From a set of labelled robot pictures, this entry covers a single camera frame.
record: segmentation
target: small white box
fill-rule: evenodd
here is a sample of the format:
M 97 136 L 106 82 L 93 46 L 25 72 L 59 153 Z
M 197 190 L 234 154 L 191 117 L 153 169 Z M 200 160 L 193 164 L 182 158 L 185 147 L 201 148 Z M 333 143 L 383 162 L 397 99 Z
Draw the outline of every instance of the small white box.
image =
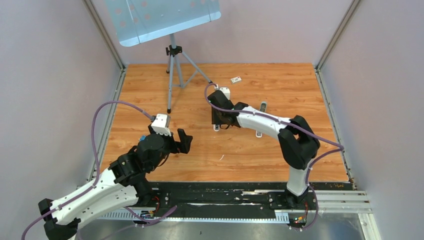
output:
M 242 80 L 242 78 L 241 78 L 241 77 L 236 76 L 236 77 L 231 78 L 231 83 L 232 83 L 232 84 L 235 84 L 235 83 L 240 82 L 241 80 Z

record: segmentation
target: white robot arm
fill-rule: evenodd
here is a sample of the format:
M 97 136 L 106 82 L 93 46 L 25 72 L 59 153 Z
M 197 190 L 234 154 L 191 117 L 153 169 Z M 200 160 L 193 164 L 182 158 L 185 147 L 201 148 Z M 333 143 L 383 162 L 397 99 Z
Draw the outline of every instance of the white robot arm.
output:
M 306 120 L 299 115 L 294 118 L 274 116 L 242 102 L 234 105 L 230 101 L 230 90 L 227 87 L 215 87 L 215 91 L 207 99 L 215 106 L 212 107 L 212 124 L 215 131 L 219 130 L 221 125 L 236 126 L 256 130 L 279 141 L 283 157 L 289 164 L 287 190 L 290 194 L 287 201 L 300 202 L 308 192 L 308 167 L 317 155 L 320 142 L 284 123 L 295 124 L 312 133 Z
M 74 238 L 81 229 L 96 218 L 113 210 L 138 204 L 146 206 L 154 197 L 154 192 L 146 179 L 146 174 L 165 163 L 170 154 L 187 154 L 190 151 L 192 136 L 178 129 L 180 142 L 174 140 L 169 126 L 170 117 L 158 114 L 148 126 L 150 134 L 133 146 L 128 153 L 112 162 L 99 176 L 95 187 L 94 180 L 74 192 L 56 199 L 43 199 L 38 203 L 41 215 L 56 211 L 44 218 L 44 230 L 49 240 Z M 64 205 L 70 199 L 74 201 Z

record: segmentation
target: gray wall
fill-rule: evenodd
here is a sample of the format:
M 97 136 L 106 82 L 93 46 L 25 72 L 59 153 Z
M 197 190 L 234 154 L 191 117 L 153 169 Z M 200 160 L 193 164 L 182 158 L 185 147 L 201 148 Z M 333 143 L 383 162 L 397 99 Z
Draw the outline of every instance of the gray wall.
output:
M 175 37 L 199 63 L 316 64 L 351 1 L 220 0 L 220 19 L 178 32 Z M 126 64 L 166 63 L 169 37 L 121 46 L 105 0 L 93 2 Z
M 422 0 L 363 0 L 322 71 L 384 240 L 424 235 L 422 9 Z
M 85 182 L 91 120 L 120 71 L 81 0 L 9 0 L 0 7 L 0 73 L 0 239 L 16 240 L 40 200 Z M 46 239 L 43 224 L 26 239 Z

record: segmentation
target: wooden floor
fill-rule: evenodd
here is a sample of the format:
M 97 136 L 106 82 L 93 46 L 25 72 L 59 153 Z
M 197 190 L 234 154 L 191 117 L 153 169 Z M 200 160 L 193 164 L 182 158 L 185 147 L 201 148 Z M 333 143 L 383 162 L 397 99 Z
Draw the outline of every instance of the wooden floor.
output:
M 205 74 L 221 87 L 231 90 L 231 100 L 259 108 L 267 101 L 266 112 L 292 118 L 303 116 L 319 136 L 335 140 L 326 107 L 311 64 L 199 64 Z M 134 64 L 128 67 L 120 100 L 133 103 L 151 115 L 166 114 L 168 77 L 164 64 Z M 184 79 L 194 72 L 182 65 Z M 231 85 L 230 78 L 241 82 Z M 174 83 L 178 83 L 176 71 Z M 287 181 L 288 165 L 279 142 L 270 136 L 255 137 L 255 131 L 231 127 L 215 132 L 211 107 L 204 99 L 207 81 L 200 75 L 185 89 L 174 87 L 169 128 L 182 128 L 193 136 L 189 154 L 172 154 L 166 164 L 147 175 L 149 181 Z M 126 153 L 148 134 L 149 120 L 138 111 L 119 105 L 116 109 L 101 169 Z M 334 149 L 321 143 L 319 154 Z M 319 161 L 311 181 L 347 181 L 340 154 Z

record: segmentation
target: metal tripod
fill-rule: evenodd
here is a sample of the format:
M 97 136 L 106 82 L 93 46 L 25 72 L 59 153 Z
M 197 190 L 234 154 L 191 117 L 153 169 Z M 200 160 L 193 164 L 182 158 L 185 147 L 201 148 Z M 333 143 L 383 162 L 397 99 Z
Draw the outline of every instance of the metal tripod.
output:
M 183 48 L 181 46 L 177 46 L 175 41 L 174 34 L 170 34 L 169 37 L 171 38 L 171 45 L 169 45 L 169 48 L 166 48 L 166 55 L 169 56 L 168 59 L 168 68 L 166 69 L 166 73 L 169 74 L 169 92 L 168 92 L 168 114 L 171 113 L 171 99 L 172 99 L 172 88 L 173 87 L 180 87 L 185 88 L 187 84 L 194 78 L 194 76 L 197 73 L 200 73 L 209 83 L 212 83 L 212 81 L 209 79 L 208 76 L 206 76 L 202 70 L 196 65 L 196 63 L 183 51 Z M 183 73 L 181 72 L 181 66 L 180 61 L 178 60 L 177 54 L 182 54 L 191 65 L 196 69 L 194 71 L 193 75 L 185 82 L 183 83 Z M 173 73 L 174 73 L 174 65 L 176 65 L 176 71 L 178 72 L 178 79 L 179 84 L 173 84 Z

